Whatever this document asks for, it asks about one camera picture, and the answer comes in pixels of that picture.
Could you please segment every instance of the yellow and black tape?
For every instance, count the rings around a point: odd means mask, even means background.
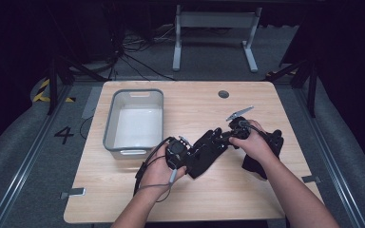
[[[49,85],[49,78],[46,78],[44,82],[41,84],[40,88],[37,91],[37,94],[34,96],[34,102],[50,102],[51,99],[49,97],[44,97],[44,91],[46,90],[47,86]],[[76,98],[68,97],[65,102],[76,102]]]

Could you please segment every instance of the forearm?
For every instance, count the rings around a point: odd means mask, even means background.
[[[283,211],[294,227],[337,227],[319,198],[275,156],[270,156],[261,164]]]
[[[139,191],[127,205],[111,228],[141,228],[146,224],[150,210],[156,203],[149,191]]]

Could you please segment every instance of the person's right hand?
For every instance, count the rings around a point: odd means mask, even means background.
[[[265,132],[258,122],[253,120],[249,120],[248,122],[258,130]],[[251,130],[250,136],[246,140],[230,137],[229,142],[240,147],[248,156],[259,162],[264,158],[268,158],[270,155],[274,155],[265,139],[253,129]]]

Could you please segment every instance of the gray floor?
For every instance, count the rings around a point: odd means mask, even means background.
[[[146,65],[178,81],[259,81],[266,72],[279,69],[279,61],[290,43],[297,28],[259,28],[253,44],[259,72],[251,73],[246,63],[240,42],[245,40],[246,31],[240,29],[185,30],[182,39],[181,70],[172,71],[174,43],[172,35],[164,42],[144,51],[127,54]],[[139,63],[123,57],[119,60],[112,74],[115,80],[145,80],[139,73],[150,80],[166,80]],[[287,82],[290,76],[280,79],[276,88],[288,118],[298,137],[301,149],[309,163],[314,176],[320,178],[317,184],[325,204],[333,213],[341,227],[363,227],[354,224],[351,212],[346,207],[346,199],[337,192],[336,180],[326,167],[321,143],[316,140],[307,113],[303,111],[304,99],[298,94],[305,94],[307,85],[301,90],[294,90]],[[41,140],[41,150],[35,153],[29,173],[25,173],[24,182],[12,194],[12,203],[8,210],[0,211],[1,227],[90,227],[90,224],[67,224],[63,214],[66,199],[59,199],[61,192],[71,188],[77,170],[85,137],[94,109],[94,97],[102,84],[95,83],[88,77],[77,77],[74,86],[69,89],[67,97],[76,98],[74,103],[63,103],[47,129],[48,133]],[[32,98],[40,84],[30,93]],[[23,167],[22,162],[30,149],[36,144],[36,136],[47,122],[48,103],[33,103],[33,107],[19,117],[0,137],[0,203],[10,189],[10,183],[16,172]],[[335,107],[326,95],[320,82],[317,85],[316,100],[317,123],[329,151],[335,158],[341,174],[354,197],[355,205],[365,221],[365,157],[352,132],[343,122]],[[70,128],[72,137],[63,144],[62,137],[55,137],[65,127]],[[284,227],[284,220],[270,220],[269,227]],[[109,227],[109,224],[95,224],[95,227]]]

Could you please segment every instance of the light wood tabletop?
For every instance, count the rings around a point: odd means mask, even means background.
[[[113,94],[120,89],[156,88],[163,92],[163,136],[184,136],[194,143],[207,130],[230,130],[225,120],[250,105],[243,115],[273,132],[282,131],[280,160],[299,178],[311,172],[279,96],[267,82],[108,82],[103,86],[73,188],[86,194],[69,197],[69,223],[112,222],[132,198],[135,174],[143,160],[116,160],[103,146]],[[229,97],[218,93],[227,91]],[[200,177],[178,180],[168,198],[156,203],[148,221],[282,219],[284,213],[268,181],[241,168],[244,152],[230,147]],[[306,185],[321,199],[314,182]]]

